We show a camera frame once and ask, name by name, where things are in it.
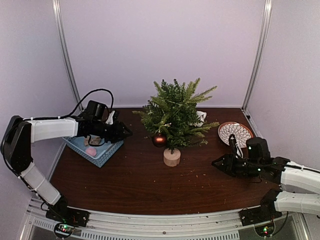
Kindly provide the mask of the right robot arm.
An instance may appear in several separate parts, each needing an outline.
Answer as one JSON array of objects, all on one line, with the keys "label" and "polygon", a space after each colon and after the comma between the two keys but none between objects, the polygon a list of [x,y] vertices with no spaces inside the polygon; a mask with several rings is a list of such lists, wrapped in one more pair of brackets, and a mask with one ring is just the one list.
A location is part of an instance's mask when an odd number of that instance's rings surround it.
[{"label": "right robot arm", "polygon": [[259,220],[266,221],[281,212],[320,214],[320,172],[284,157],[271,157],[264,138],[246,141],[248,156],[241,156],[234,135],[229,137],[231,153],[212,161],[212,166],[231,177],[253,178],[277,184],[261,199],[256,210]]}]

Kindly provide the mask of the pink pompom ornament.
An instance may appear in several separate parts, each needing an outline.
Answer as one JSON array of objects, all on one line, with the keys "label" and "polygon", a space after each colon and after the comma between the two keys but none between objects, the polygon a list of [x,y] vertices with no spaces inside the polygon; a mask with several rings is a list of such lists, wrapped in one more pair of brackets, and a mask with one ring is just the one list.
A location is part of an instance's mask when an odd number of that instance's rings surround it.
[{"label": "pink pompom ornament", "polygon": [[94,147],[88,147],[88,148],[85,150],[85,153],[86,153],[88,156],[95,157],[95,156],[97,155],[97,150],[96,150]]}]

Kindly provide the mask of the dark red bauble ornament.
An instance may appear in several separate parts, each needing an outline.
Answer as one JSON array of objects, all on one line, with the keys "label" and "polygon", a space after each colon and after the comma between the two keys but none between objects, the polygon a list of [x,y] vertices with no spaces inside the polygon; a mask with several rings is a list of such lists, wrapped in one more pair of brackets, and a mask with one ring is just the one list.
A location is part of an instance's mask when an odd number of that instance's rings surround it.
[{"label": "dark red bauble ornament", "polygon": [[167,144],[167,137],[162,133],[157,133],[152,137],[152,143],[157,148],[164,147]]}]

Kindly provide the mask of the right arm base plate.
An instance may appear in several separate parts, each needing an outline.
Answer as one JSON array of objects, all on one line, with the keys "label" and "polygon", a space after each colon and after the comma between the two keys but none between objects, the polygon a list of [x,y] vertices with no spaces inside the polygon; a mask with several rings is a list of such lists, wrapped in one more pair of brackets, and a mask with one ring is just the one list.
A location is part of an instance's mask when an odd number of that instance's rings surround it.
[{"label": "right arm base plate", "polygon": [[242,226],[255,225],[263,222],[272,221],[281,217],[283,214],[275,209],[268,209],[264,206],[243,208],[238,212]]}]

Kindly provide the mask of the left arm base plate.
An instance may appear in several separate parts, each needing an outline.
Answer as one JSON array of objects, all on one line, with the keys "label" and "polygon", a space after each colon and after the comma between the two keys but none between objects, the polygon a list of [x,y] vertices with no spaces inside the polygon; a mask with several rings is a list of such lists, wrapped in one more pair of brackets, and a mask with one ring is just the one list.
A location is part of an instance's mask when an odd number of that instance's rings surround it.
[{"label": "left arm base plate", "polygon": [[90,213],[86,210],[79,210],[68,206],[49,207],[45,217],[57,222],[62,222],[74,227],[86,227]]}]

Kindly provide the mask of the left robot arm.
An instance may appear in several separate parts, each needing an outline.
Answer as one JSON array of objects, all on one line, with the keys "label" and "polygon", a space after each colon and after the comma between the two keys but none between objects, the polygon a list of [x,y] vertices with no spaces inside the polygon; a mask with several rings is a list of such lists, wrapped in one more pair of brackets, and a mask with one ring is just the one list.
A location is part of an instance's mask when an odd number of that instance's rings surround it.
[{"label": "left robot arm", "polygon": [[3,136],[0,152],[8,168],[32,192],[38,194],[61,222],[69,221],[72,211],[66,198],[35,166],[31,145],[43,140],[91,136],[115,144],[132,136],[132,131],[118,120],[118,111],[109,112],[107,118],[103,119],[105,111],[105,104],[91,100],[79,115],[70,113],[48,118],[22,118],[15,115],[10,119]]}]

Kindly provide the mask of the small green christmas tree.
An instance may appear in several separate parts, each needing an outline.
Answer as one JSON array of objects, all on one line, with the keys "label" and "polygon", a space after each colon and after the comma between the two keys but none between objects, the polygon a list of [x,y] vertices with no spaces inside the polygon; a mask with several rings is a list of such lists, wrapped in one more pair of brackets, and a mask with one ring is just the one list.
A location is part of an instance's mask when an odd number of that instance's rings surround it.
[{"label": "small green christmas tree", "polygon": [[197,93],[201,79],[189,83],[172,83],[164,79],[161,83],[154,82],[157,94],[151,96],[142,110],[132,113],[140,117],[147,132],[166,137],[165,148],[173,151],[188,147],[197,147],[208,143],[205,133],[219,126],[218,122],[201,120],[197,104],[212,98],[209,93],[217,89],[212,86]]}]

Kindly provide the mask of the white fluffy ornament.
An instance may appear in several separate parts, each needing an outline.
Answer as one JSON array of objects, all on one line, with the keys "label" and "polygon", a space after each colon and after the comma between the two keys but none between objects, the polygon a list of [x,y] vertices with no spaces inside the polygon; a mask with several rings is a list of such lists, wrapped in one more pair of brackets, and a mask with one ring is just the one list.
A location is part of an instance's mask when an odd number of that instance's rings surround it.
[{"label": "white fluffy ornament", "polygon": [[198,122],[195,123],[190,123],[190,126],[194,126],[194,127],[202,127],[203,124],[205,123],[205,119],[207,117],[207,113],[204,111],[197,111],[196,112],[197,116],[198,116]]}]

